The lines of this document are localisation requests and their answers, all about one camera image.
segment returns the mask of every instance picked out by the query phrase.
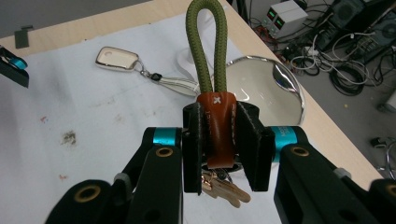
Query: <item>key ring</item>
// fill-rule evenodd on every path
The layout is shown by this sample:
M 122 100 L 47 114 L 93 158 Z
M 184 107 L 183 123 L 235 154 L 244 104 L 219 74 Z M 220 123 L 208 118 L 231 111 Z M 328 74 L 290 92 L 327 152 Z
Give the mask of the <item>key ring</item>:
M 110 70 L 121 72 L 136 71 L 143 77 L 151 79 L 156 84 L 185 95 L 196 96 L 199 94 L 199 84 L 197 82 L 186 78 L 163 77 L 163 75 L 158 73 L 150 73 L 140 60 L 138 54 L 124 49 L 104 47 L 99 51 L 95 63 L 102 68 Z

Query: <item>cable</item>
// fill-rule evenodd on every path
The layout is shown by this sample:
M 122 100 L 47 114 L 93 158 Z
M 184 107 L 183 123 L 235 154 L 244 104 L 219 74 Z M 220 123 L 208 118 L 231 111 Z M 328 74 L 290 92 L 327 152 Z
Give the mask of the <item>cable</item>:
M 338 42 L 340 42 L 342 39 L 344 39 L 347 36 L 350 36 L 351 39 L 353 39 L 355 37 L 355 35 L 375 35 L 375 32 L 372 32 L 370 34 L 365 34 L 365 33 L 351 33 L 351 34 L 347 34 L 347 35 L 343 35 L 340 38 L 338 38 L 334 44 L 332 45 L 332 54 L 334 55 L 335 58 L 337 58 L 338 60 L 340 60 L 341 62 L 346 61 L 345 58 L 349 57 L 350 55 L 352 55 L 358 48 L 359 46 L 357 46 L 356 48 L 354 48 L 352 51 L 350 51 L 348 53 L 347 56 L 345 56 L 344 58 L 340 58 L 337 56 L 337 54 L 335 53 L 335 46 L 337 46 Z
M 355 96 L 360 94 L 363 91 L 364 85 L 352 84 L 350 80 L 346 82 L 344 75 L 342 77 L 338 76 L 338 74 L 341 74 L 340 71 L 349 73 L 353 78 L 355 78 L 357 82 L 363 82 L 363 78 L 358 71 L 348 66 L 342 65 L 334 68 L 329 73 L 330 81 L 334 85 L 335 89 L 347 96 Z

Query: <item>leather tab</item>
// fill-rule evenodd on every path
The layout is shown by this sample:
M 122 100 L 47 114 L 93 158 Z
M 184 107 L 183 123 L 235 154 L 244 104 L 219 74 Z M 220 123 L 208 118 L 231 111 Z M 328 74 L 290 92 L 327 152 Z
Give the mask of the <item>leather tab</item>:
M 207 167 L 232 168 L 235 156 L 234 120 L 236 98 L 230 92 L 205 92 L 198 96 L 205 111 Z

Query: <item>key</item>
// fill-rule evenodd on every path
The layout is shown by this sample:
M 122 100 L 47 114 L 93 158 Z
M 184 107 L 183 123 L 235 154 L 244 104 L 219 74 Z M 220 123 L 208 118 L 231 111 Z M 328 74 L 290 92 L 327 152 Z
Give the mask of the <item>key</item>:
M 203 191 L 212 198 L 223 198 L 232 206 L 239 208 L 241 202 L 250 202 L 250 195 L 227 180 L 220 180 L 215 173 L 203 173 Z

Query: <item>black cable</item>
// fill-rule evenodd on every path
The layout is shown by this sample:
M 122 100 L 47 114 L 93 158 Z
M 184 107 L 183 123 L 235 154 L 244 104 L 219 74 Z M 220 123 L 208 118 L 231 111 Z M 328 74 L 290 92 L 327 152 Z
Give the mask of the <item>black cable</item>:
M 304 57 L 302 59 L 301 65 L 304 66 L 304 67 L 307 67 L 308 65 L 305 63 L 307 61 L 309 61 L 310 63 L 315 63 L 315 61 L 312 58 Z M 309 73 L 308 69 L 305 69 L 304 73 L 306 73 L 307 75 L 309 75 L 311 77 L 315 77 L 315 76 L 319 75 L 320 69 L 318 68 L 317 65 L 315 65 L 314 67 L 316 67 L 316 72 L 315 73 Z
M 324 4 L 326 4 L 326 6 L 330 6 L 329 4 L 327 4 L 326 0 L 323 0 Z
M 307 10 L 306 13 L 311 12 L 311 11 L 320 12 L 320 13 L 326 12 L 326 11 L 322 11 L 322 10 L 311 9 L 311 10 Z
M 371 86 L 371 87 L 379 86 L 379 85 L 381 85 L 384 82 L 384 76 L 387 75 L 388 73 L 390 73 L 394 68 L 396 68 L 396 66 L 395 66 L 396 64 L 394 64 L 394 55 L 395 55 L 395 53 L 392 52 L 390 54 L 384 54 L 384 55 L 381 56 L 381 59 L 379 60 L 378 66 L 376 67 L 375 72 L 373 74 L 373 77 L 374 77 L 374 80 L 376 81 L 376 83 L 375 84 L 366 84 L 366 86 Z M 390 68 L 387 72 L 384 73 L 382 71 L 382 62 L 384 61 L 384 58 L 386 58 L 388 56 L 392 57 L 391 59 L 392 59 L 393 67 Z
M 340 72 L 343 71 L 350 74 L 353 77 L 352 81 L 354 82 L 361 83 L 364 81 L 361 73 L 349 66 L 341 65 L 336 67 L 335 69 L 337 69 Z M 333 69 L 329 73 L 329 78 L 336 90 L 338 90 L 339 92 L 341 92 L 346 96 L 356 96 L 363 91 L 364 84 L 353 84 L 349 82 L 344 77 L 338 76 L 338 72 L 335 69 Z

